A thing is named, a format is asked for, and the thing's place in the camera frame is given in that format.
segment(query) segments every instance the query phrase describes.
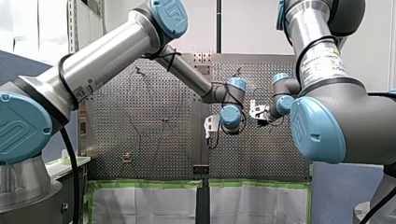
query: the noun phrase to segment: pegboard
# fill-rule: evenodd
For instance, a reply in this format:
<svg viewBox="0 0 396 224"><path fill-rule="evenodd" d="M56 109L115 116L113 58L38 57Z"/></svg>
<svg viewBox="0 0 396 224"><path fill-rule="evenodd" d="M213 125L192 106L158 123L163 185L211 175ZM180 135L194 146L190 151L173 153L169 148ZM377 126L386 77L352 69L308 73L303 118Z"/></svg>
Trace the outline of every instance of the pegboard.
<svg viewBox="0 0 396 224"><path fill-rule="evenodd" d="M294 146L289 117L274 123L274 126L259 127L249 117L249 101L268 105L272 101L272 77L277 73L295 71L292 56L271 55L216 55L212 59L213 81L225 82L238 69L247 80L244 112L247 117L245 130L237 136L220 132L219 144L209 150L210 177L255 178L279 181L310 181L310 162ZM218 114L219 105L212 111ZM212 146L217 135L212 134Z"/></svg>
<svg viewBox="0 0 396 224"><path fill-rule="evenodd" d="M191 91L137 60L87 101L89 179L189 179Z"/></svg>
<svg viewBox="0 0 396 224"><path fill-rule="evenodd" d="M213 81L225 82L241 68L248 84L246 129L237 136L220 133L218 147L209 150L199 137L205 135L199 134L210 111L205 106L197 109L202 104L199 97L156 62L137 60L87 101L89 179L193 179L197 177L193 165L207 161L211 178L310 181L310 162L293 144L289 119L285 117L278 127L260 128L248 117L249 100L268 104L272 76L292 75L294 58L197 55L203 55L201 61L194 62L193 55L184 57L191 58L193 65L210 66ZM219 105L210 110L219 113ZM210 144L214 141L212 134ZM122 161L125 155L129 162Z"/></svg>

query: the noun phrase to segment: silver robot arm segment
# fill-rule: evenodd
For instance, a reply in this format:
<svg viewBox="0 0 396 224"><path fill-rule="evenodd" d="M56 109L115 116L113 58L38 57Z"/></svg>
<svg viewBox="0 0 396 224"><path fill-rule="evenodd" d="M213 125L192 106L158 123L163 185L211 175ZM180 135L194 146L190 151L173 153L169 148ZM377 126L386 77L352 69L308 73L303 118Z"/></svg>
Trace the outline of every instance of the silver robot arm segment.
<svg viewBox="0 0 396 224"><path fill-rule="evenodd" d="M227 83L215 85L169 45L163 49L160 56L155 60L200 95L203 102L222 104L219 113L222 130L229 134L239 133L247 88L247 82L243 78L231 77Z"/></svg>
<svg viewBox="0 0 396 224"><path fill-rule="evenodd" d="M179 0L150 0L132 10L121 27L63 57L58 66L38 77L17 77L0 86L2 221L26 223L39 218L40 223L62 223L62 184L50 180L40 157L42 149L82 100L142 55L157 55L187 26Z"/></svg>
<svg viewBox="0 0 396 224"><path fill-rule="evenodd" d="M0 131L4 132L0 140L7 142L0 144L0 164L37 155L50 136L69 121L81 101L142 55L157 54L169 41L181 37L187 26L180 1L147 1L130 12L122 26L62 58L57 66L37 77L17 77L0 86ZM16 116L13 112L28 109L36 114ZM31 119L41 122L31 125ZM18 123L26 136L15 133L11 123Z"/></svg>

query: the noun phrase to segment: black cable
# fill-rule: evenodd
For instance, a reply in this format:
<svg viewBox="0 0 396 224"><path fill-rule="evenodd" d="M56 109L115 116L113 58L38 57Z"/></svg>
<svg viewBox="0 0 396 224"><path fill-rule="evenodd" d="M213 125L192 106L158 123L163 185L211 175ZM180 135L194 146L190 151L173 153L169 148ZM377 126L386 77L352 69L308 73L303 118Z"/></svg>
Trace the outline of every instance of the black cable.
<svg viewBox="0 0 396 224"><path fill-rule="evenodd" d="M221 120L219 119L219 125L218 125L218 133L217 133L217 137L216 137L216 144L212 147L209 146L209 149L215 149L216 147L218 147L219 145L219 140L220 140L220 125L221 125Z"/></svg>
<svg viewBox="0 0 396 224"><path fill-rule="evenodd" d="M396 187L391 190L378 204L376 204L369 213L367 213L367 215L361 221L361 224L366 224L373 217L373 215L375 215L375 213L378 212L378 210L381 209L385 204L387 204L395 195Z"/></svg>
<svg viewBox="0 0 396 224"><path fill-rule="evenodd" d="M59 74L59 79L61 80L62 84L64 85L64 89L69 93L70 98L72 99L73 102L73 110L78 109L78 99L76 98L75 94L72 92L70 89L69 85L67 84L66 80L64 79L64 61L68 59L70 56L73 54L67 54L62 57L62 59L58 62L58 74Z"/></svg>
<svg viewBox="0 0 396 224"><path fill-rule="evenodd" d="M72 164L73 184L74 184L74 212L73 212L73 224L79 223L79 178L78 178L78 165L76 154L73 149L72 143L70 142L67 130L62 127L61 135L66 145L67 153L70 157L70 163Z"/></svg>
<svg viewBox="0 0 396 224"><path fill-rule="evenodd" d="M325 35L325 36L322 36L322 37L320 37L320 38L318 38L318 39L316 39L316 40L311 41L311 43L309 43L309 44L301 51L300 55L298 56L297 63L296 63L296 76L297 76L298 83L300 83L300 85L301 85L300 65L301 65L301 62L302 62L302 60L303 60L303 57L304 57L305 54L306 54L310 49L312 49L315 45L321 43L323 40L326 40L326 39L332 39L332 40L334 40L334 44L335 44L335 45L338 45L338 38L337 38L336 36L334 36L334 35Z"/></svg>
<svg viewBox="0 0 396 224"><path fill-rule="evenodd" d="M129 115L128 115L128 120L129 120L129 123L132 125L132 127L134 127L134 130L136 131L137 135L139 136L139 154L140 154L141 147L142 147L142 134L140 134L139 130L136 128L136 126L132 122L131 116L129 116Z"/></svg>
<svg viewBox="0 0 396 224"><path fill-rule="evenodd" d="M393 100L396 100L396 94L389 93L389 92L369 92L369 96L382 96L382 97L388 97Z"/></svg>

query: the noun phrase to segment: white wall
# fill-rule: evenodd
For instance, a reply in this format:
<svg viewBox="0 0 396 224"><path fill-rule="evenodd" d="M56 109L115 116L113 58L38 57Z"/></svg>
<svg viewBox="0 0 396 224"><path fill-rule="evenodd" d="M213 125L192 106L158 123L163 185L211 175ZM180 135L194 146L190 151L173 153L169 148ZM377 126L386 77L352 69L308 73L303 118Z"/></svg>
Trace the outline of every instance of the white wall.
<svg viewBox="0 0 396 224"><path fill-rule="evenodd" d="M278 0L223 1L223 52L292 54L276 30ZM368 91L387 91L391 66L392 0L367 0L359 31L348 39L342 57L350 76Z"/></svg>
<svg viewBox="0 0 396 224"><path fill-rule="evenodd" d="M278 0L226 0L222 3L222 52L293 54L276 30Z"/></svg>
<svg viewBox="0 0 396 224"><path fill-rule="evenodd" d="M106 28L112 30L127 20L128 11L144 0L106 0ZM393 0L368 0L359 31L342 51L346 69L368 91L387 91L393 81L391 67ZM222 9L222 52L292 54L282 32L276 30L278 0L227 0ZM183 52L216 51L216 1L184 0L189 30L172 45Z"/></svg>
<svg viewBox="0 0 396 224"><path fill-rule="evenodd" d="M128 20L128 12L145 0L105 0L105 25L111 31ZM216 1L184 0L189 15L189 29L172 46L182 52L216 50Z"/></svg>

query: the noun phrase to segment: wire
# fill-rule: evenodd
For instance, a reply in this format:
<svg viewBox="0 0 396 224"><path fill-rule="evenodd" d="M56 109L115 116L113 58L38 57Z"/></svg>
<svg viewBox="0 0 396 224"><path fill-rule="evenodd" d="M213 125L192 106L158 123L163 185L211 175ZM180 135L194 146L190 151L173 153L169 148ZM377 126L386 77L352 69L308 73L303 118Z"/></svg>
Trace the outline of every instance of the wire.
<svg viewBox="0 0 396 224"><path fill-rule="evenodd" d="M369 92L369 96L382 96L396 100L396 95L388 92ZM378 204L376 204L361 221L361 224L366 224L385 204L392 200L396 195L396 187L393 188Z"/></svg>
<svg viewBox="0 0 396 224"><path fill-rule="evenodd" d="M129 120L129 123L132 125L132 127L134 127L134 130L136 131L137 135L139 136L139 154L140 154L141 148L142 148L142 134L140 134L139 130L136 128L136 126L132 122L131 116L129 116L129 114L128 114L128 120Z"/></svg>
<svg viewBox="0 0 396 224"><path fill-rule="evenodd" d="M300 84L300 86L302 86L301 84L301 78L300 78L300 65L301 62L303 61L303 57L305 56L305 54L311 50L315 45L321 43L322 41L325 41L326 39L332 39L334 41L335 45L338 45L338 38L334 35L324 35L316 40L311 41L300 53L300 55L298 56L297 59L297 63L296 63L296 76L297 76L297 80L298 83Z"/></svg>
<svg viewBox="0 0 396 224"><path fill-rule="evenodd" d="M73 184L74 184L74 212L73 212L73 224L79 223L79 178L78 178L78 165L76 154L73 149L72 143L70 142L67 130L62 127L61 135L64 139L64 144L66 145L67 153L70 157L70 163L72 164L72 174L73 174Z"/></svg>
<svg viewBox="0 0 396 224"><path fill-rule="evenodd" d="M220 125L221 125L221 120L219 119L219 125L218 125L218 132L217 132L217 137L216 137L216 144L212 147L209 146L209 149L215 149L219 145L219 139L220 139Z"/></svg>
<svg viewBox="0 0 396 224"><path fill-rule="evenodd" d="M161 144L163 142L164 131L165 131L165 122L163 122L162 127L161 127L161 134L160 134L160 137L158 139L157 146L156 146L156 149L155 149L155 152L154 152L154 158L152 159L151 170L149 172L149 176L152 176L154 162L157 161L158 151L160 150Z"/></svg>
<svg viewBox="0 0 396 224"><path fill-rule="evenodd" d="M233 74L233 77L240 77L240 76L242 75L241 70L242 70L242 67L239 67L239 68L236 70L236 73Z"/></svg>
<svg viewBox="0 0 396 224"><path fill-rule="evenodd" d="M361 221L361 224L366 224L373 217L373 215L375 215L375 213L378 212L378 210L381 209L385 204L387 204L395 195L396 187L391 190L378 204L376 204L369 213L367 213L367 215Z"/></svg>
<svg viewBox="0 0 396 224"><path fill-rule="evenodd" d="M168 68L166 69L166 71L169 72L169 71L171 70L171 67L172 67L172 65L173 65L173 62L174 62L174 60L175 60L175 57L176 57L176 56L181 56L181 55L182 55L180 52L177 52L177 49L175 49L175 52L167 53L167 54L164 54L164 55L160 55L159 53L156 53L156 54L151 55L151 56L142 56L142 57L140 57L140 58L155 60L155 59L161 59L161 58L165 58L165 57L168 57L168 56L172 56L172 59L171 59L171 61L169 62Z"/></svg>

